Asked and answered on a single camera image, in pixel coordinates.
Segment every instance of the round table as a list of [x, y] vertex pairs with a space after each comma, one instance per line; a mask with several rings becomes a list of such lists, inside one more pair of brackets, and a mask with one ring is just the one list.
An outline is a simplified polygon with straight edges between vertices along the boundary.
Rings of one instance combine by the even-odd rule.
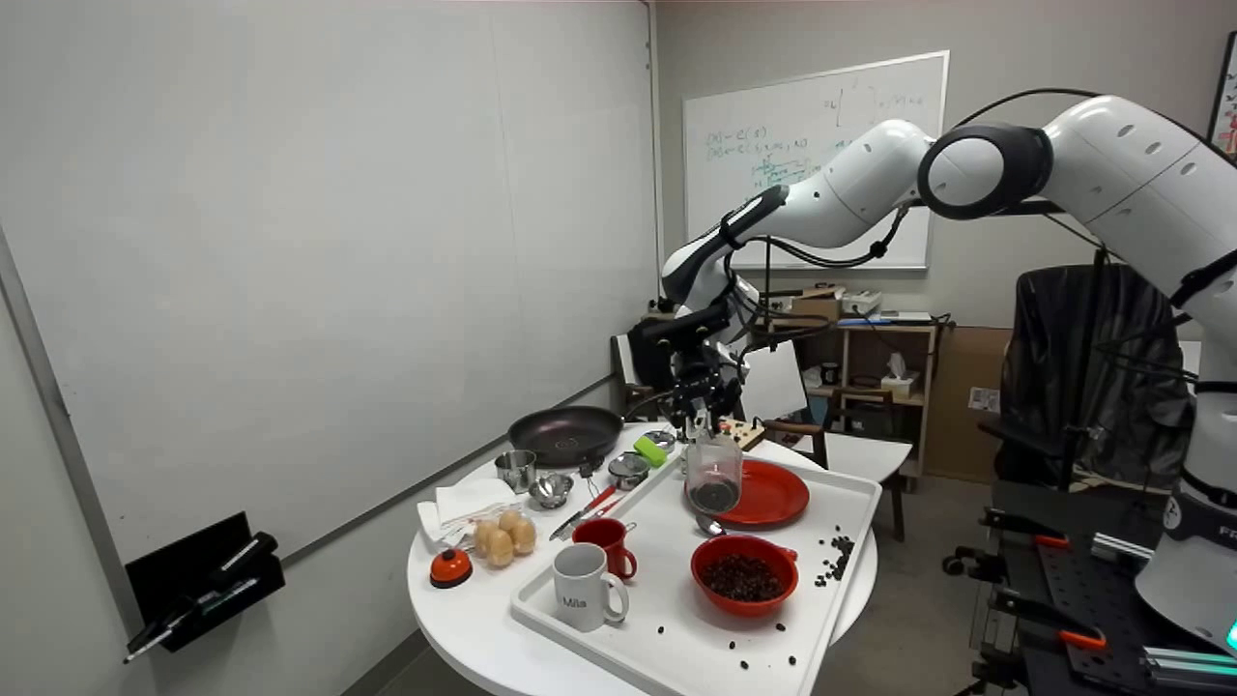
[[[657, 424], [630, 424], [618, 434], [618, 451], [630, 449], [632, 435]], [[789, 466], [817, 466], [806, 457], [780, 449], [780, 445], [759, 445], [748, 457], [775, 458]], [[613, 674], [583, 659], [568, 647], [520, 626], [510, 616], [510, 599], [518, 586], [524, 586], [545, 565], [552, 559], [556, 547], [568, 541], [547, 541], [547, 528], [556, 528], [573, 509], [578, 509], [596, 489], [586, 483], [576, 483], [573, 498], [561, 509], [528, 509], [536, 523], [536, 547], [533, 555], [514, 559], [510, 567], [493, 572], [475, 559], [471, 578], [461, 586], [433, 586], [430, 582], [430, 559], [433, 547], [418, 534], [411, 543], [407, 559], [407, 582], [411, 582], [411, 601], [418, 616], [418, 626], [424, 641], [471, 684], [487, 692], [536, 692], [536, 696], [612, 696], [612, 692], [636, 692], [632, 684], [618, 680]], [[877, 541], [866, 538], [859, 559], [850, 565], [853, 578], [845, 592], [845, 608], [835, 628], [835, 641], [853, 626], [863, 616], [866, 599], [873, 594], [877, 582]]]

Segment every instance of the red plate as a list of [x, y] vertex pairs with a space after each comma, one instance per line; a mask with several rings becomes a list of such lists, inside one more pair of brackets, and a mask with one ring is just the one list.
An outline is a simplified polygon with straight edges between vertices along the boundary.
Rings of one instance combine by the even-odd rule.
[[725, 527], [789, 527], [806, 509], [806, 483], [769, 458], [741, 458], [741, 498], [720, 523]]

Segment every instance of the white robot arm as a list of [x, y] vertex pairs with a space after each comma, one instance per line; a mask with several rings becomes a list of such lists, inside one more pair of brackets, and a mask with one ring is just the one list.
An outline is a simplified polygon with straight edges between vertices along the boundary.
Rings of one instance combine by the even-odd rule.
[[820, 175], [766, 190], [679, 248], [663, 302], [725, 306], [713, 340], [739, 340], [753, 289], [725, 257], [759, 237], [840, 248], [908, 194], [938, 215], [994, 215], [1047, 195], [1082, 220], [1203, 329], [1197, 413], [1180, 489], [1137, 592], [1162, 618], [1237, 652], [1237, 175], [1180, 125], [1092, 95], [1047, 126], [960, 126], [935, 144], [911, 125], [877, 125]]

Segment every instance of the white cup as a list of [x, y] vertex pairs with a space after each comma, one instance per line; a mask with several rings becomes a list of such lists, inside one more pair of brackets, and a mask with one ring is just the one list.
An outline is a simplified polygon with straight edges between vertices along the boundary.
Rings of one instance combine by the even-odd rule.
[[627, 586], [607, 572], [607, 551], [590, 541], [576, 541], [552, 555], [556, 616], [576, 628], [603, 622], [621, 626]]

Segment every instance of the cabinet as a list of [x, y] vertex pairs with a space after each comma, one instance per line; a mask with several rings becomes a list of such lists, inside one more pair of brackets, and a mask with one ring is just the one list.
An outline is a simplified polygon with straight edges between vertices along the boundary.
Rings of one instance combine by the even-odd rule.
[[[811, 417], [859, 435], [908, 439], [908, 476], [922, 470], [938, 326], [796, 326]], [[899, 355], [911, 382], [889, 387], [889, 359]]]

